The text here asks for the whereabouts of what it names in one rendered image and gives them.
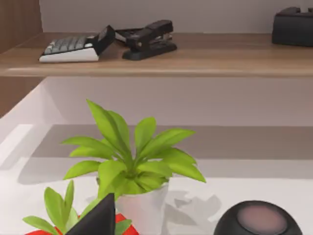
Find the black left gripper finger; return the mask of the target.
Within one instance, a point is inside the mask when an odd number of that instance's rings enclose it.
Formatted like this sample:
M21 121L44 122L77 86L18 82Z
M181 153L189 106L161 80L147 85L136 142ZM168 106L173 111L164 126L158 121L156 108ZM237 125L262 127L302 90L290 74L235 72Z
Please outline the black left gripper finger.
M109 193L65 235L114 235L115 234L115 200Z

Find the green plant in red pot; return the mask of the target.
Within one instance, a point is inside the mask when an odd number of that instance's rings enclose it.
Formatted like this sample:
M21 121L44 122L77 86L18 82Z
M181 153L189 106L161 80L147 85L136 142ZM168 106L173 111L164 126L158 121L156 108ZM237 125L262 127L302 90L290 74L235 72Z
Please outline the green plant in red pot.
M65 235L74 225L79 222L88 212L93 209L98 200L92 201L78 215L72 203L74 199L74 181L70 180L66 189L65 197L62 197L54 189L47 187L44 191L44 203L47 215L52 222L39 218L37 216L26 216L22 220L26 224L37 228L37 231L27 235Z

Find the green plant in white pot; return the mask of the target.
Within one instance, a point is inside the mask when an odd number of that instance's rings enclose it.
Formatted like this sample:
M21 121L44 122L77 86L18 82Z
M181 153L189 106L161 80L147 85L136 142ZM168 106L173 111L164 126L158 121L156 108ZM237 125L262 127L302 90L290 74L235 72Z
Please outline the green plant in white pot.
M97 173L98 198L113 193L117 211L132 221L139 235L161 235L173 175L205 182L196 160L176 147L194 131L171 128L156 133L156 119L146 117L135 126L131 144L129 127L120 114L91 100L88 106L102 138L75 136L63 141L75 145L71 157L84 158L65 179Z

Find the black round speaker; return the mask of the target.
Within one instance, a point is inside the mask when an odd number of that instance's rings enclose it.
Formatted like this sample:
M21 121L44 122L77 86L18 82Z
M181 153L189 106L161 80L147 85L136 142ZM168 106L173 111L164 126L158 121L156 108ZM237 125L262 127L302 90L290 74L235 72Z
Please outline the black round speaker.
M303 235L295 219L283 208L266 201L248 200L229 208L213 235Z

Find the wooden shelf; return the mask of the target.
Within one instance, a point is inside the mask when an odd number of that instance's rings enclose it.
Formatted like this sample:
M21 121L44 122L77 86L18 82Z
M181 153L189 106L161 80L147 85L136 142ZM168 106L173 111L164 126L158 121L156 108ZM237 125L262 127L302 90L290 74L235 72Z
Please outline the wooden shelf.
M178 49L142 61L115 44L98 62L41 64L51 33L0 54L0 88L39 83L11 115L24 122L89 122L86 100L127 118L313 125L313 48L273 45L268 34L178 33Z

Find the black and white calculator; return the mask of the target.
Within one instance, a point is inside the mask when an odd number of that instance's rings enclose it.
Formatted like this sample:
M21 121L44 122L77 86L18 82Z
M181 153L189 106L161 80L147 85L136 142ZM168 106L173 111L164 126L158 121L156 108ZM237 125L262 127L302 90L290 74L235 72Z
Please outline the black and white calculator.
M106 26L95 36L70 36L49 43L39 58L41 63L93 62L115 40L115 30Z

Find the black stapler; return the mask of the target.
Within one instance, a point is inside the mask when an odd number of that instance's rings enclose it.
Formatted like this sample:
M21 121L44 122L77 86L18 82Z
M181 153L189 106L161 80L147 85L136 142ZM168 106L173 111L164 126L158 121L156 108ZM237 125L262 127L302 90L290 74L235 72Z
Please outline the black stapler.
M122 58L140 61L177 50L176 44L171 42L173 31L171 20L159 20L139 29L116 31L118 40L129 48Z

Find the black box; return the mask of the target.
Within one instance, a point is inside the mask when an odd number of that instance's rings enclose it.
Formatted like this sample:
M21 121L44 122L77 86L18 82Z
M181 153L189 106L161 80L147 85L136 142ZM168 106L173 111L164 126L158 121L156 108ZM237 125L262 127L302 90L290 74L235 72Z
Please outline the black box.
M278 45L313 47L313 7L285 8L274 16L271 42Z

